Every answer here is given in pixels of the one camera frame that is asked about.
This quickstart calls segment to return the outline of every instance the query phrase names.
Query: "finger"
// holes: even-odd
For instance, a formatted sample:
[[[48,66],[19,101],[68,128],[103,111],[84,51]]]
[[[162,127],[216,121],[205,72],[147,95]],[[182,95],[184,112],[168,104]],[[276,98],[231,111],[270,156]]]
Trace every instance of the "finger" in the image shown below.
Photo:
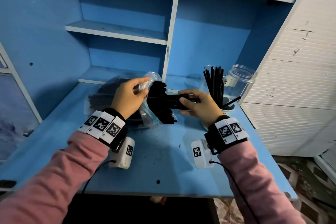
[[[141,90],[141,91],[137,94],[137,96],[140,97],[140,98],[142,98],[142,99],[144,99],[145,96],[146,96],[147,94],[148,94],[148,89],[145,88],[145,89]]]
[[[180,98],[180,102],[187,107],[188,109],[190,109],[191,111],[193,111],[195,109],[195,105],[196,103],[193,103],[189,100],[187,100],[186,98]]]
[[[180,90],[178,92],[179,94],[193,94],[199,98],[203,98],[204,96],[206,96],[207,94],[203,91],[200,90],[196,90],[196,89],[191,89],[191,90]]]
[[[181,115],[186,115],[186,116],[194,116],[196,117],[196,114],[193,111],[187,111],[187,110],[180,110]]]
[[[141,78],[134,78],[132,80],[129,80],[128,82],[126,82],[126,85],[127,86],[136,86],[140,83],[144,83],[144,82],[148,82],[149,81],[149,76],[147,77],[141,77]]]

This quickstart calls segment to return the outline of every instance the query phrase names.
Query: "blue desk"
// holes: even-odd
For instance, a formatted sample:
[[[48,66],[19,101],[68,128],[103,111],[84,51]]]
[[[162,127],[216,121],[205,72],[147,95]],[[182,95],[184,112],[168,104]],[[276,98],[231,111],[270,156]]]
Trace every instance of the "blue desk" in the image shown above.
[[[86,96],[99,85],[79,83],[54,109],[31,136],[0,167],[0,179],[16,180],[22,186],[47,164],[52,154],[67,146],[68,137],[86,117],[83,114]],[[194,165],[191,142],[204,138],[198,119],[176,115],[178,122],[154,129],[131,131],[135,140],[134,155],[128,170],[103,167],[91,180],[88,193],[160,194],[203,197],[233,196],[228,179],[219,165],[198,170]],[[259,159],[272,172],[282,191],[297,198],[249,120],[239,108],[233,113],[250,134],[250,141]]]

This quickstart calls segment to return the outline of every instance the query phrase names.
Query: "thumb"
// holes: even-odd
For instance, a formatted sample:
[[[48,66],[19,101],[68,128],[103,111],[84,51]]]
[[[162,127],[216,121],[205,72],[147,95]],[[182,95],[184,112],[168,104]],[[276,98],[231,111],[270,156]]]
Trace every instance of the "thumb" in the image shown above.
[[[145,96],[146,96],[147,94],[148,94],[148,89],[145,88],[145,89],[141,90],[141,91],[137,94],[137,96],[140,97],[140,98],[142,98],[142,99],[144,99]]]
[[[187,100],[186,98],[180,98],[180,102],[191,111],[194,110],[196,105],[195,103],[191,102],[190,100]]]

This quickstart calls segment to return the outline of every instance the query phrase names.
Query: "forearm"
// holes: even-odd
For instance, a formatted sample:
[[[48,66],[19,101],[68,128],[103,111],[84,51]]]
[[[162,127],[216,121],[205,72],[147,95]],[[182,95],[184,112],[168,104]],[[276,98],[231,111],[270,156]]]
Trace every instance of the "forearm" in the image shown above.
[[[61,223],[73,196],[107,157],[109,148],[76,131],[65,150],[0,204],[1,223]]]
[[[218,159],[233,175],[260,223],[305,223],[300,213],[279,190],[271,173],[258,161],[257,152],[250,141],[228,148],[218,155]],[[229,175],[228,177],[245,223],[254,223],[250,210]]]

